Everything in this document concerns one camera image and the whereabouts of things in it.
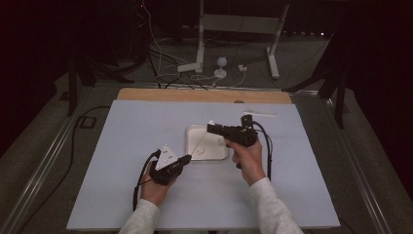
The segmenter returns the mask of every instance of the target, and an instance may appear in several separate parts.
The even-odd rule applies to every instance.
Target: hand
[[[141,192],[140,198],[145,199],[158,207],[164,202],[165,198],[167,197],[169,188],[175,183],[176,179],[171,181],[167,186],[161,185],[156,183],[155,181],[151,180],[151,176],[149,175],[149,169],[151,168],[151,164],[149,163],[145,175],[142,178],[141,182],[145,182],[141,185]]]
[[[259,139],[248,148],[228,139],[225,141],[234,149],[233,162],[241,163],[243,178],[249,186],[265,177],[262,167],[262,146]]]

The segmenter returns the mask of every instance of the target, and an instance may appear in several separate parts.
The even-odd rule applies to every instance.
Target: white tray
[[[192,160],[223,160],[228,148],[224,137],[207,133],[206,125],[191,125],[186,129],[186,153]]]

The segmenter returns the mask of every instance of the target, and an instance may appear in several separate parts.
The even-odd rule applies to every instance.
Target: long-sleeved shirt
[[[278,197],[276,190],[267,177],[249,187],[252,207],[258,216],[261,234],[302,234],[291,211]],[[136,211],[125,223],[120,234],[152,234],[158,222],[159,208],[140,199]]]

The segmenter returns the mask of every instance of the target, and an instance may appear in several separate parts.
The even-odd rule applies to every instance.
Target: wooden plank
[[[288,93],[279,91],[206,91],[124,88],[119,92],[118,99],[277,104],[292,103]]]

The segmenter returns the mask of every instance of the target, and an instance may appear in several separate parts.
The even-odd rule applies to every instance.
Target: table
[[[200,24],[197,60],[194,63],[180,65],[177,67],[178,72],[195,70],[196,73],[203,73],[204,64],[204,30],[217,31],[235,31],[235,32],[252,32],[274,34],[274,41],[271,47],[267,48],[267,58],[273,78],[280,78],[274,53],[282,34],[282,27],[288,12],[288,4],[282,7],[282,13],[276,18],[258,18],[258,17],[241,17],[227,15],[211,15],[204,13],[204,0],[200,0]]]
[[[246,107],[278,113],[277,117],[253,118],[266,128],[274,142],[272,183],[298,224],[312,228],[339,226],[301,119],[288,94],[123,89],[112,104],[67,228],[121,228],[131,215],[132,189],[150,153],[167,142],[175,154],[183,155],[183,133],[189,124],[206,123],[211,118],[216,123],[239,125],[240,113]],[[161,206],[157,229],[257,228],[247,189],[230,157],[191,162]]]

